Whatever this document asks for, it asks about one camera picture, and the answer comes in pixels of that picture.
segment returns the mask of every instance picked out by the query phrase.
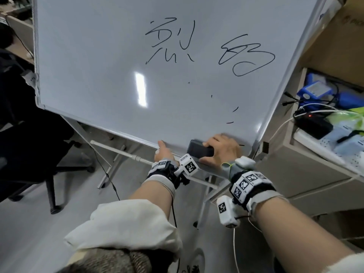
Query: white cable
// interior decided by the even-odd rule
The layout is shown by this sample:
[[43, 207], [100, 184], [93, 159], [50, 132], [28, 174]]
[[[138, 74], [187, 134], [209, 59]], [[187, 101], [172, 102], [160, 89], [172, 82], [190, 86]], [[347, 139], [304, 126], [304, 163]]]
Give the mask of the white cable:
[[249, 223], [255, 228], [255, 229], [257, 229], [259, 232], [261, 232], [261, 233], [263, 233], [257, 226], [255, 226], [254, 224], [252, 224], [252, 222], [250, 221], [250, 219], [249, 219], [249, 214], [248, 214], [248, 221], [249, 221]]
[[238, 273], [240, 273], [239, 267], [238, 267], [238, 262], [236, 261], [236, 253], [235, 253], [235, 228], [234, 228], [234, 235], [233, 235], [233, 246], [234, 246], [234, 259], [235, 259], [236, 271], [238, 271]]
[[337, 108], [335, 107], [332, 107], [328, 104], [323, 104], [323, 103], [309, 103], [309, 104], [305, 104], [305, 105], [302, 105], [298, 110], [300, 110], [301, 108], [304, 108], [305, 106], [307, 105], [313, 105], [313, 104], [316, 104], [316, 105], [322, 105], [322, 106], [327, 106], [327, 107], [330, 107], [331, 109], [334, 109], [334, 110], [338, 110]]
[[[333, 110], [316, 110], [316, 111], [312, 111], [310, 113], [320, 113], [320, 112], [342, 112], [342, 113], [346, 113], [346, 114], [356, 114], [356, 115], [361, 115], [360, 113], [357, 113], [357, 112], [354, 112], [354, 111], [347, 111], [347, 110], [334, 110], [335, 108], [333, 108]], [[299, 114], [295, 117], [298, 117], [298, 116], [303, 116], [305, 115], [307, 112], [305, 113], [302, 113], [302, 114]], [[271, 142], [271, 140], [277, 135], [277, 133], [280, 131], [280, 129], [286, 124], [288, 123], [289, 121], [293, 120], [293, 117], [286, 120], [284, 123], [281, 124], [281, 126], [277, 129], [277, 131], [273, 134], [273, 136], [268, 140], [268, 143]]]

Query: person's right arm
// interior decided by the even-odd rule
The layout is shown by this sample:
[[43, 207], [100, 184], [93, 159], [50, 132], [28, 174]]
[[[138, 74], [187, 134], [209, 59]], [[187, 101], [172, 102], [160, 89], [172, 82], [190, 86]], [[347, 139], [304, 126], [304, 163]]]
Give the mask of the person's right arm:
[[[214, 156], [203, 157], [200, 162], [216, 167], [241, 156], [239, 145], [221, 134], [208, 139], [204, 146], [212, 146]], [[319, 273], [354, 253], [282, 198], [274, 197], [259, 203], [254, 217], [269, 246], [289, 273]]]

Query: person's left hand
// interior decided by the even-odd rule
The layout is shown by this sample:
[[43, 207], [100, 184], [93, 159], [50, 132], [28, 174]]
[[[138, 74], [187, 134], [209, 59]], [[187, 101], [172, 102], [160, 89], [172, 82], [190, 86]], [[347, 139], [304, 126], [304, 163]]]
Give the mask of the person's left hand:
[[166, 144], [163, 141], [158, 141], [158, 145], [159, 145], [159, 152], [154, 155], [154, 161], [158, 162], [163, 158], [168, 158], [171, 159], [172, 161], [175, 161], [172, 152], [169, 150], [169, 148], [166, 147]]

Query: white metal pole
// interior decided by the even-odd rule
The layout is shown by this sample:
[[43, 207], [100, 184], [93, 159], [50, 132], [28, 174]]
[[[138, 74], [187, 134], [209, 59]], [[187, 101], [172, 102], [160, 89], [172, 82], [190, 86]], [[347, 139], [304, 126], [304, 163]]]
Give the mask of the white metal pole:
[[[125, 151], [121, 151], [121, 150], [119, 150], [119, 149], [117, 149], [117, 148], [114, 148], [114, 147], [109, 147], [109, 146], [107, 146], [107, 145], [105, 145], [105, 144], [101, 144], [101, 143], [96, 142], [96, 141], [94, 141], [94, 140], [91, 140], [91, 141], [90, 141], [90, 144], [94, 144], [95, 146], [103, 147], [103, 148], [105, 148], [105, 149], [107, 149], [107, 150], [114, 151], [114, 152], [116, 152], [116, 153], [119, 153], [119, 154], [121, 154], [121, 155], [124, 155], [124, 156], [126, 156], [126, 157], [129, 157], [130, 159], [133, 159], [133, 160], [135, 160], [135, 161], [142, 162], [142, 163], [147, 164], [147, 165], [150, 165], [150, 166], [151, 166], [151, 165], [153, 165], [153, 162], [148, 161], [148, 160], [145, 160], [145, 159], [141, 158], [140, 156], [133, 155], [133, 154], [127, 153], [127, 152], [125, 152]], [[184, 176], [185, 176], [187, 179], [189, 179], [189, 180], [191, 180], [191, 181], [194, 181], [194, 182], [196, 182], [196, 183], [200, 183], [200, 184], [202, 184], [202, 185], [205, 185], [205, 186], [208, 186], [208, 187], [211, 187], [211, 188], [214, 188], [214, 189], [217, 189], [217, 188], [218, 188], [218, 186], [217, 186], [217, 185], [215, 185], [215, 184], [211, 184], [211, 183], [206, 182], [206, 181], [204, 181], [204, 180], [201, 180], [201, 179], [198, 179], [198, 178], [194, 178], [194, 177], [191, 177], [191, 176], [187, 176], [187, 175], [184, 175]]]

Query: whiteboard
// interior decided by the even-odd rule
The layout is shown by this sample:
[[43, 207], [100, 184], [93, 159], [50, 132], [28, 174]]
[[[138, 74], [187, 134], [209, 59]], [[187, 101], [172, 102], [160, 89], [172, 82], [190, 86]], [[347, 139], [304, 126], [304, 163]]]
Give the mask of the whiteboard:
[[185, 153], [225, 133], [248, 151], [325, 0], [35, 0], [38, 105]]

